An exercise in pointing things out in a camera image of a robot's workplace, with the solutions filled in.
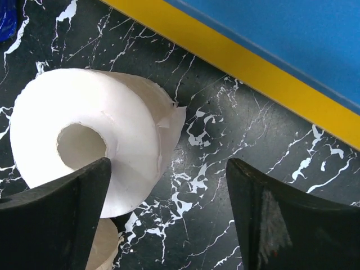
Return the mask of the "brown paper roll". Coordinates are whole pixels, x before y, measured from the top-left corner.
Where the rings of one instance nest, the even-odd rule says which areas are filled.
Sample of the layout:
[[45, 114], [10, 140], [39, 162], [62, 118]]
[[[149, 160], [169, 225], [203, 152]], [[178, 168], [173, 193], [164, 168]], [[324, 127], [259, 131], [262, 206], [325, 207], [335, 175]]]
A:
[[86, 270], [109, 270], [119, 252], [119, 236], [115, 223], [110, 219], [100, 219], [94, 236]]

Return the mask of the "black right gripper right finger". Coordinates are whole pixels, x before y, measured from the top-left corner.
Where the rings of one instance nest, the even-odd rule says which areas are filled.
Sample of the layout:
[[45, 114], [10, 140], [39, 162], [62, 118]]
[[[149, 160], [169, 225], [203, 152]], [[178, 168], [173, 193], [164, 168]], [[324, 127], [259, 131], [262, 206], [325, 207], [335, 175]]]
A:
[[359, 208], [300, 191], [248, 163], [226, 180], [245, 269], [358, 269]]

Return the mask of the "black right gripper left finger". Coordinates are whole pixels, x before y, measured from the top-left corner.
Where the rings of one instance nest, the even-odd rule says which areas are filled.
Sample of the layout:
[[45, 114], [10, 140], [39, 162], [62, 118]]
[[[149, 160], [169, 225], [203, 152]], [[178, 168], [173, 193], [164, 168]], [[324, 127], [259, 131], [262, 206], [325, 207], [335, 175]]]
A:
[[1, 199], [1, 269], [85, 269], [111, 178], [102, 157]]

